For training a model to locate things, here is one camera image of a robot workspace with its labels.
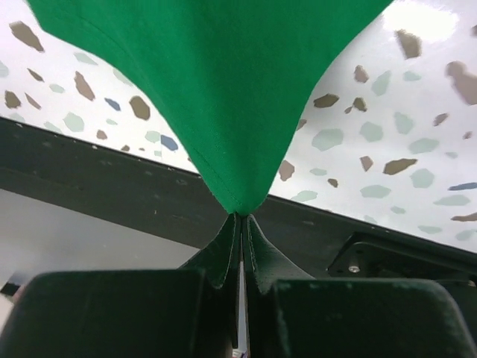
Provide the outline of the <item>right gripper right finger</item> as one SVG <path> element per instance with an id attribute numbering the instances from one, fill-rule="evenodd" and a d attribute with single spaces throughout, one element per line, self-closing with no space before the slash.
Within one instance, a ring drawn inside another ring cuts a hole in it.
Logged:
<path id="1" fill-rule="evenodd" d="M 254 216 L 241 222 L 241 252 L 249 357 L 289 357 L 288 329 L 277 295 L 279 285 L 314 280 L 264 235 Z"/>

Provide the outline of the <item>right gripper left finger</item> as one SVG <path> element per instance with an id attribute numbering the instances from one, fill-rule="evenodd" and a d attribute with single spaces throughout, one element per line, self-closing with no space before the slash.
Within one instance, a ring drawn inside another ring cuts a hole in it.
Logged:
<path id="1" fill-rule="evenodd" d="M 201 274 L 193 357 L 231 357 L 238 346 L 241 217 L 228 215 L 215 238 L 181 269 Z"/>

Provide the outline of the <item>green t shirt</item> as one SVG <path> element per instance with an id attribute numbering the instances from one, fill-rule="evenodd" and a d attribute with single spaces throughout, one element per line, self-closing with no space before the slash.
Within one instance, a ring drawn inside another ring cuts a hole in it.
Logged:
<path id="1" fill-rule="evenodd" d="M 117 68 L 228 213 L 268 194 L 315 84 L 386 1 L 32 1 L 41 28 Z"/>

